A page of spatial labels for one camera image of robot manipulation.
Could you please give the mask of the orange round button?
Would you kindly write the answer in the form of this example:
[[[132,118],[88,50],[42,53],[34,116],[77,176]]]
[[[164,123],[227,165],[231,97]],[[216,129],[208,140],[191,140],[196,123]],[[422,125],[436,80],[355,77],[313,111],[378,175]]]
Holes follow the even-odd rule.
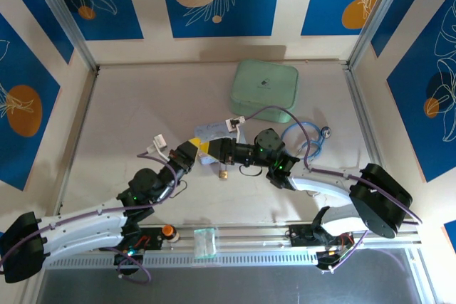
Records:
[[[169,243],[175,243],[180,239],[180,234],[173,225],[165,225],[161,229],[161,236]]]

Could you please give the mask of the aluminium side rail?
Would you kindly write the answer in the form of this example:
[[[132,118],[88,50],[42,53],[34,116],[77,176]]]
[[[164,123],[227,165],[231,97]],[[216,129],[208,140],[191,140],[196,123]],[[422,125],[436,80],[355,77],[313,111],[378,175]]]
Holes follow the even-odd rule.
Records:
[[[90,71],[85,79],[81,96],[77,102],[75,114],[73,115],[71,129],[66,140],[65,149],[58,166],[58,173],[53,186],[53,193],[50,204],[46,209],[46,214],[51,216],[59,214],[63,199],[68,186],[68,180],[71,174],[71,169],[75,160],[76,151],[78,149],[78,143],[83,130],[84,122],[90,107],[91,98],[95,88],[96,80],[99,74],[99,66],[96,66],[94,71]]]
[[[370,115],[368,113],[368,108],[366,107],[365,101],[363,99],[363,94],[358,84],[356,74],[352,71],[347,63],[343,65],[343,69],[348,90],[351,95],[352,103],[356,112],[370,161],[380,165],[381,167],[384,167],[385,165],[383,156],[377,144],[373,126],[371,124]]]

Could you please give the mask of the mint green square case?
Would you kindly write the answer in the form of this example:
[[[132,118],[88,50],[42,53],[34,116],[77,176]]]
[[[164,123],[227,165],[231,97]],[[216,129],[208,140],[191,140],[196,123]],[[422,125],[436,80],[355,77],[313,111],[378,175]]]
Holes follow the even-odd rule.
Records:
[[[258,60],[241,61],[234,74],[229,109],[235,115],[288,123],[299,92],[299,72],[290,65]]]

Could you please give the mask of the clear plastic bag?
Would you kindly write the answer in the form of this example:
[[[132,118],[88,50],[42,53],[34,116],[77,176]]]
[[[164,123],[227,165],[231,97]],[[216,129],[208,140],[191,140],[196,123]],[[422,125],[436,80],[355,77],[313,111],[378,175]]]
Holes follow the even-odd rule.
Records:
[[[216,122],[206,125],[196,126],[194,128],[195,137],[201,140],[201,143],[216,140],[219,138],[239,138],[239,142],[245,144],[246,139],[242,128],[239,129],[239,137],[237,131],[230,132],[224,122]],[[209,165],[216,163],[216,159],[210,157],[208,154],[203,153],[201,150],[198,152],[198,160],[201,165]]]

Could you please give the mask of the aluminium front rail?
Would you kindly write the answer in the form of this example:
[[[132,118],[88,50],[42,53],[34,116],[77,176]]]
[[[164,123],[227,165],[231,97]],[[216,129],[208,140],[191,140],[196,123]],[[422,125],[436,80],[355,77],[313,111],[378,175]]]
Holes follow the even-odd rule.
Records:
[[[316,248],[293,247],[285,236],[287,225],[272,226],[219,226],[215,229],[217,254],[214,258],[196,259],[194,256],[194,230],[203,226],[181,226],[177,228],[180,239],[175,243],[163,240],[159,251],[126,253],[107,248],[93,249],[60,258],[44,268],[134,268],[135,264],[125,261],[124,254],[135,258],[147,268],[210,267],[210,266],[317,266]],[[363,236],[354,232],[355,239],[362,239],[358,249],[420,248],[421,240],[415,227],[398,233],[394,239],[381,238],[373,233]]]

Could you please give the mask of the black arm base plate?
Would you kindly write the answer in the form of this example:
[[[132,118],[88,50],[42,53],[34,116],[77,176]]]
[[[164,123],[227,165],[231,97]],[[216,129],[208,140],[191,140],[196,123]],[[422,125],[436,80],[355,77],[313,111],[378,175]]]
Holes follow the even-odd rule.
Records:
[[[129,227],[123,229],[122,240],[114,245],[119,251],[126,253],[132,251],[139,253],[143,251],[159,251],[162,248],[161,228]]]
[[[313,228],[310,224],[292,224],[285,236],[293,247],[352,247],[355,244],[351,235],[332,236],[320,226]]]

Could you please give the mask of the aluminium frame post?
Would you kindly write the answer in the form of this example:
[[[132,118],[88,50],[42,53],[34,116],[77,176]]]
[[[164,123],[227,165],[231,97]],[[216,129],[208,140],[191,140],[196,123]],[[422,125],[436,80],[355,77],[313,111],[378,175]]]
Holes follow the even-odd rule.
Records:
[[[87,65],[88,69],[97,72],[98,64],[96,63],[93,55],[91,54],[86,40],[79,29],[76,21],[74,20],[71,12],[64,0],[44,0],[48,8],[52,11],[60,27],[68,37],[73,47],[79,53],[83,62]]]
[[[382,20],[388,12],[392,2],[393,0],[376,1],[372,12],[366,20],[365,26],[360,32],[356,44],[347,59],[347,67],[349,70],[353,70],[359,64],[365,50],[371,44],[371,39],[378,30],[379,25],[382,23]]]

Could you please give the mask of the light blue stethoscope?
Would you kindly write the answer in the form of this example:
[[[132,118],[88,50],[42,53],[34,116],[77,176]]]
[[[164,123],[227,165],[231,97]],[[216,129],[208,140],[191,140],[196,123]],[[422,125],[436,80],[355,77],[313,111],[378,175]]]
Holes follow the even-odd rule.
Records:
[[[309,139],[306,139],[306,136],[302,131],[298,132],[299,125],[306,128]],[[303,121],[299,124],[294,123],[288,126],[282,132],[281,140],[285,141],[289,135],[291,135],[294,140],[291,141],[291,149],[287,147],[285,151],[301,160],[304,160],[304,157],[307,157],[306,160],[311,162],[318,158],[322,153],[324,142],[331,137],[332,130],[329,126],[319,127],[313,122]]]

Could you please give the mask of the small clear plastic cube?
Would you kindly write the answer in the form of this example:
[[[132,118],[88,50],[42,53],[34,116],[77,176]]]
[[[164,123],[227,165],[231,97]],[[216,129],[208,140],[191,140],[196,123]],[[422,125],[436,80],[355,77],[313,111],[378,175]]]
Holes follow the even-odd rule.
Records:
[[[213,228],[194,230],[194,256],[196,259],[214,258],[217,254],[216,231]]]

